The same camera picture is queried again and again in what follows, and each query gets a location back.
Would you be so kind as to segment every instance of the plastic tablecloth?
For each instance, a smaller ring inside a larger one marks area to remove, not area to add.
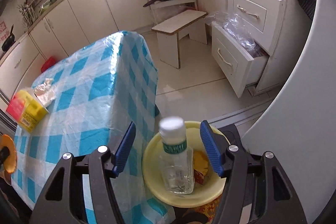
[[[142,178],[142,154],[154,135],[157,69],[135,32],[118,32],[57,63],[33,83],[53,78],[57,98],[31,134],[17,127],[17,170],[12,185],[31,208],[60,157],[91,153],[120,138],[133,121],[136,138],[126,167],[112,185],[128,223],[170,223],[172,207],[158,201]],[[96,223],[88,175],[83,176],[89,223]]]

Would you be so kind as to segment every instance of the cabinet handle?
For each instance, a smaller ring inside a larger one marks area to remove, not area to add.
[[[50,32],[50,29],[47,27],[47,23],[45,23],[45,22],[44,22],[44,28],[45,28],[48,32]]]
[[[232,64],[231,64],[231,63],[225,61],[224,57],[221,55],[221,50],[220,50],[219,48],[217,49],[217,53],[218,53],[219,57],[221,58],[221,60],[222,60],[226,65],[229,65],[230,67],[232,67]]]
[[[243,7],[240,7],[239,5],[237,5],[237,8],[238,8],[241,12],[243,12],[244,14],[247,14],[247,15],[249,15],[249,16],[251,16],[251,17],[254,17],[255,19],[259,19],[259,16],[258,16],[258,15],[248,13]]]
[[[18,63],[16,63],[14,69],[16,69],[20,65],[20,62],[21,62],[21,60],[19,60]]]
[[[47,22],[49,23],[49,26],[53,29],[54,25],[51,23],[50,19],[47,19]]]

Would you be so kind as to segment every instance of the yellow tissue box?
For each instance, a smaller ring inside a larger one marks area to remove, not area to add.
[[[20,90],[13,96],[6,112],[29,133],[33,131],[36,125],[48,113],[35,94],[27,90]]]

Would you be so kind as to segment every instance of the plastic water bottle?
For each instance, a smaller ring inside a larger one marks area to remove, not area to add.
[[[190,194],[194,190],[193,149],[187,146],[186,129],[182,118],[168,117],[159,123],[163,151],[160,169],[166,190]]]

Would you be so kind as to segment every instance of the wooden stool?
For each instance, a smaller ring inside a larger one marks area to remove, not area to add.
[[[179,40],[186,35],[192,40],[208,44],[204,23],[206,15],[206,12],[186,10],[154,26],[152,30],[157,33],[160,60],[179,69]]]

